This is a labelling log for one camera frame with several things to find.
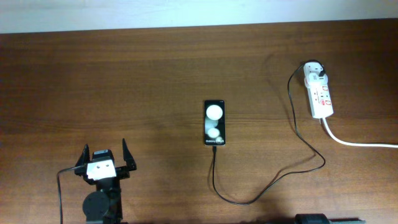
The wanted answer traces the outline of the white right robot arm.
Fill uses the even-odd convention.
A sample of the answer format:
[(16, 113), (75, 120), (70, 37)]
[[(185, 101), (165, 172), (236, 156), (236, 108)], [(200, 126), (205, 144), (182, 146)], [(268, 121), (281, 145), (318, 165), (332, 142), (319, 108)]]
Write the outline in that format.
[(366, 224), (359, 219), (328, 219), (323, 213), (296, 214), (295, 224)]

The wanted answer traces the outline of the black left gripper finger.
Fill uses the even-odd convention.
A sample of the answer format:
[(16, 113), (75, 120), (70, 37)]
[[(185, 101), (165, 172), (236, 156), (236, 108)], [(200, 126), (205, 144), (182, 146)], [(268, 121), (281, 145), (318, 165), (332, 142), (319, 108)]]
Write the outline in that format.
[(84, 167), (90, 161), (90, 148), (88, 144), (85, 144), (83, 151), (77, 160), (75, 166), (76, 167)]
[(129, 170), (136, 170), (137, 169), (136, 162), (135, 162), (132, 154), (130, 153), (130, 151), (127, 147), (126, 140), (124, 138), (122, 140), (122, 147), (123, 147), (123, 159), (126, 162), (127, 168)]

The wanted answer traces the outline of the black samsung galaxy phone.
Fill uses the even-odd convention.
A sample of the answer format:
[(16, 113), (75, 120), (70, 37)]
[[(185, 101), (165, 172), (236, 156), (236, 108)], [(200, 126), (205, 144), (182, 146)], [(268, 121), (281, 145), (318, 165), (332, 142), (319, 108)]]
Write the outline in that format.
[(225, 103), (223, 100), (204, 101), (204, 143), (207, 146), (226, 144)]

